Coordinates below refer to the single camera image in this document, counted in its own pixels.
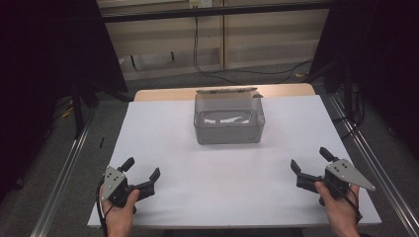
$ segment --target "clear plastic bin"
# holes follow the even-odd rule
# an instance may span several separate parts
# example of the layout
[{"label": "clear plastic bin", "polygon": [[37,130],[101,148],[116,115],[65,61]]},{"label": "clear plastic bin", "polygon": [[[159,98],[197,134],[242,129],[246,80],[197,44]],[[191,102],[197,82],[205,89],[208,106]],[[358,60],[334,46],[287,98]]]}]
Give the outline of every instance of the clear plastic bin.
[{"label": "clear plastic bin", "polygon": [[197,91],[194,126],[198,143],[258,143],[265,117],[257,88]]}]

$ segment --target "white table surface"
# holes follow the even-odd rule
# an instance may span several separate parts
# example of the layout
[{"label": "white table surface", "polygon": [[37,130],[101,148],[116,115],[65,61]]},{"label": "white table surface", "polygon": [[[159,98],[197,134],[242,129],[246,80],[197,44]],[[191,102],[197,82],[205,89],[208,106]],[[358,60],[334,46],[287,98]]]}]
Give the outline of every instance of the white table surface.
[{"label": "white table surface", "polygon": [[[319,195],[297,188],[290,168],[324,175],[321,146],[351,161],[318,96],[262,99],[265,127],[257,144],[200,145],[194,101],[130,103],[110,165],[129,157],[130,185],[156,167],[156,195],[136,203],[133,224],[147,228],[302,227],[327,224]],[[360,223],[381,220],[361,189]],[[90,226],[100,226],[93,207]]]}]

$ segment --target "power outlet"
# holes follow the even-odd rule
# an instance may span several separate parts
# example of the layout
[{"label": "power outlet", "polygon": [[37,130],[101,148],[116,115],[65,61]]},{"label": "power outlet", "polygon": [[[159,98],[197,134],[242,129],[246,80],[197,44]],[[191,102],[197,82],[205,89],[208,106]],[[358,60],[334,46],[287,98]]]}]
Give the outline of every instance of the power outlet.
[{"label": "power outlet", "polygon": [[189,0],[189,8],[209,8],[212,7],[212,0]]}]

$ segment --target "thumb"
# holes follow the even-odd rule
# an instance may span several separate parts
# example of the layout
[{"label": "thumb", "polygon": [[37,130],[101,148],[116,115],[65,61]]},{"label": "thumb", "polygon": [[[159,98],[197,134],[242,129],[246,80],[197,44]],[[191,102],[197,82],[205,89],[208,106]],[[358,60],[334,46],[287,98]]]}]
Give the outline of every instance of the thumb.
[{"label": "thumb", "polygon": [[326,205],[333,203],[334,199],[330,195],[329,189],[322,182],[316,182],[314,185]]},{"label": "thumb", "polygon": [[126,208],[133,209],[135,206],[136,201],[138,200],[139,190],[133,190],[126,200]]}]

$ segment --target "finger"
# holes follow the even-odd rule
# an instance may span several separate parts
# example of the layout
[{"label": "finger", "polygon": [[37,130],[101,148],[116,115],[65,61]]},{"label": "finger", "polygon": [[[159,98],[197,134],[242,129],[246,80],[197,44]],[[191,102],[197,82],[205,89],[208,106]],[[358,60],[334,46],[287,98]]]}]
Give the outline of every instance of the finger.
[{"label": "finger", "polygon": [[126,208],[130,211],[133,210],[133,207],[135,206],[136,201],[138,200],[139,196],[139,190],[133,190],[126,200]]},{"label": "finger", "polygon": [[[101,189],[100,189],[100,191],[99,191],[99,200],[102,198],[102,193],[103,193],[103,190],[104,190],[104,186],[102,185],[101,186]],[[111,202],[109,201],[109,200],[105,200],[105,201],[101,201],[100,200],[100,203],[101,203],[101,206],[102,206],[102,211],[105,213],[106,211],[108,211],[109,210],[109,208],[111,208],[111,206],[112,206],[112,204],[111,204]]]},{"label": "finger", "polygon": [[354,194],[350,194],[350,195],[348,195],[348,198],[351,201],[357,201],[359,199],[359,196],[360,196],[360,187],[357,186],[357,185],[351,184],[349,189],[351,189],[351,191],[355,194],[355,197],[354,197]]},{"label": "finger", "polygon": [[322,182],[316,182],[314,185],[326,205],[333,203],[334,199],[330,195],[329,189]]}]

